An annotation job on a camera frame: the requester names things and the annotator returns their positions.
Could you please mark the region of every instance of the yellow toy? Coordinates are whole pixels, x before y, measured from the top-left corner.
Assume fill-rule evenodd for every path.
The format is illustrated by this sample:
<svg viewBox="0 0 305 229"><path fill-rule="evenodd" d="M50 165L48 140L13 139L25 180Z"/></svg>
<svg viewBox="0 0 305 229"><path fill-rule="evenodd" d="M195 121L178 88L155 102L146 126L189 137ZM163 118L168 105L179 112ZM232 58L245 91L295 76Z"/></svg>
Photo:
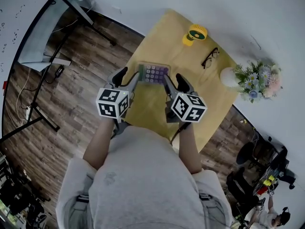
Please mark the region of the yellow toy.
<svg viewBox="0 0 305 229"><path fill-rule="evenodd" d="M270 180L270 181L274 181L274 180L275 180L275 177L272 176L272 175L270 175L269 180Z"/></svg>
<svg viewBox="0 0 305 229"><path fill-rule="evenodd" d="M205 40L207 36L208 31L205 27L201 25L191 25L189 32L183 36L182 42L184 45L192 46L195 39Z"/></svg>
<svg viewBox="0 0 305 229"><path fill-rule="evenodd" d="M264 181L264 185L265 186L270 186L272 183L271 183L271 181L269 181L269 180L265 180Z"/></svg>

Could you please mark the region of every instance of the backpack strap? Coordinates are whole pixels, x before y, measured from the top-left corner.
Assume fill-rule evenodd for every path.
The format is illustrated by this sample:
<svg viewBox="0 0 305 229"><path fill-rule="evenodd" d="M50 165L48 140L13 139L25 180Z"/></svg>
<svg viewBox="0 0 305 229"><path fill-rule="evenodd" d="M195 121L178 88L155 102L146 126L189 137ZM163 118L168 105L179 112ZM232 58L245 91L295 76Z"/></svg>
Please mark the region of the backpack strap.
<svg viewBox="0 0 305 229"><path fill-rule="evenodd" d="M206 229L227 229L224 209L219 200L211 195L199 193L199 198L203 206L204 222Z"/></svg>

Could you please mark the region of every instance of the white vase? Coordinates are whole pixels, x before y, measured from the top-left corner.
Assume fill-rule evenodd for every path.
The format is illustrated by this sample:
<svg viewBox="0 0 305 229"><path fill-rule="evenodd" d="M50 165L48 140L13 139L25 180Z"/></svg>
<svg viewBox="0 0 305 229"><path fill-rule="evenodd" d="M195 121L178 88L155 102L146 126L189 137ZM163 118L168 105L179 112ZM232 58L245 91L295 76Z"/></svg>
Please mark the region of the white vase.
<svg viewBox="0 0 305 229"><path fill-rule="evenodd" d="M238 87L238 79L236 78L232 67L225 68L220 72L220 81L225 86Z"/></svg>

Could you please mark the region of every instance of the gray t-shirt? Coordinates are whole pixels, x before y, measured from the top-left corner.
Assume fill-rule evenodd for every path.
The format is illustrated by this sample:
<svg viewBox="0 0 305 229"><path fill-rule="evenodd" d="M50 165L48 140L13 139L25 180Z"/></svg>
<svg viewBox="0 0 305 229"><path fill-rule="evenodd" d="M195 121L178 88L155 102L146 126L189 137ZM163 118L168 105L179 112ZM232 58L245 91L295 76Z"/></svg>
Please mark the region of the gray t-shirt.
<svg viewBox="0 0 305 229"><path fill-rule="evenodd" d="M205 228L200 191L218 198L230 225L231 209L213 171L191 175L167 139L129 126L111 141L97 172L82 159L69 163L58 223L60 229L80 223L95 229Z"/></svg>

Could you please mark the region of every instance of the yellow object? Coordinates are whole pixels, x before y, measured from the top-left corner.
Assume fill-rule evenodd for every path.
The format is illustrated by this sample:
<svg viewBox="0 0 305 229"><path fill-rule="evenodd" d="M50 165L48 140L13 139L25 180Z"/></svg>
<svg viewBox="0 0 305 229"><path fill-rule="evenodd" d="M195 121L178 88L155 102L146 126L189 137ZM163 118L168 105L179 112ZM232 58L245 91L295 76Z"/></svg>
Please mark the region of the yellow object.
<svg viewBox="0 0 305 229"><path fill-rule="evenodd" d="M264 181L264 185L265 185L265 186L270 186L270 185L271 185L271 181L265 180L265 181Z"/></svg>
<svg viewBox="0 0 305 229"><path fill-rule="evenodd" d="M205 27L201 25L191 25L189 32L185 34L182 38L184 45L192 46L193 41L196 40L205 40L208 35L208 31Z"/></svg>
<svg viewBox="0 0 305 229"><path fill-rule="evenodd" d="M275 180L275 177L272 176L272 175L270 175L269 180L274 181L274 180Z"/></svg>
<svg viewBox="0 0 305 229"><path fill-rule="evenodd" d="M192 47L183 46L181 38L191 24L179 13L167 11L126 64L128 72L123 84L126 84L137 71L138 63L141 61L170 65L170 77L176 85L176 74L182 74L208 106L200 123L193 125L197 148L200 151L223 121L237 97L238 93L228 90L219 79L223 68L235 67L236 63L210 37L205 43L194 43ZM221 54L213 67L203 70L201 63L215 47L221 50ZM172 138L178 124L166 123L164 86L137 84L134 93L134 100L125 120L132 125L153 130L168 139Z"/></svg>

